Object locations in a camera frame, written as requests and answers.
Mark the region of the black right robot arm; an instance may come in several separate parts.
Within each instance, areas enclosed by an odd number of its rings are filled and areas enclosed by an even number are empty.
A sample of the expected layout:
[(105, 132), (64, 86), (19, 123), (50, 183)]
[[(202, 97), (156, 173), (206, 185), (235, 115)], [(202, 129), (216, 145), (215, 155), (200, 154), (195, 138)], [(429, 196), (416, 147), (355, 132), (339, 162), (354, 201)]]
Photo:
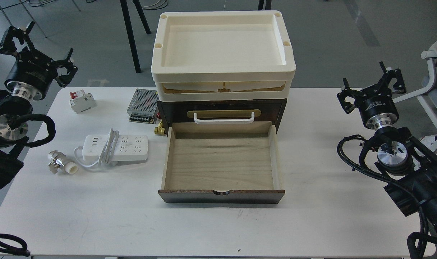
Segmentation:
[(404, 216), (419, 215), (420, 230), (407, 237), (412, 259), (422, 259), (427, 243), (437, 246), (437, 156), (411, 135), (408, 128), (395, 128), (399, 118), (392, 99), (407, 89), (400, 69), (386, 69), (376, 84), (354, 90), (346, 78), (337, 94), (345, 113), (358, 108), (364, 127), (375, 131), (344, 137), (337, 146), (340, 159), (353, 171), (386, 182), (384, 190)]

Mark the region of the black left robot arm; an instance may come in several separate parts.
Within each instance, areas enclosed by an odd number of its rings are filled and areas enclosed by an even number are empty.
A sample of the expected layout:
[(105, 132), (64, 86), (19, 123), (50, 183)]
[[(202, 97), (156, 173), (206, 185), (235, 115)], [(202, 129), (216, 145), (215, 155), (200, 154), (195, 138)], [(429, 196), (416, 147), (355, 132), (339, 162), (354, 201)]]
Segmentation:
[[(34, 25), (31, 21), (26, 28), (10, 26), (0, 42), (0, 54), (16, 59), (4, 83), (6, 90), (0, 90), (0, 190), (23, 167), (18, 156), (25, 147), (45, 145), (56, 135), (53, 120), (34, 114), (31, 102), (44, 99), (53, 80), (61, 87), (69, 85), (78, 70), (70, 59), (73, 49), (63, 60), (53, 60), (34, 47), (29, 37)], [(45, 123), (48, 136), (29, 142), (28, 121)]]

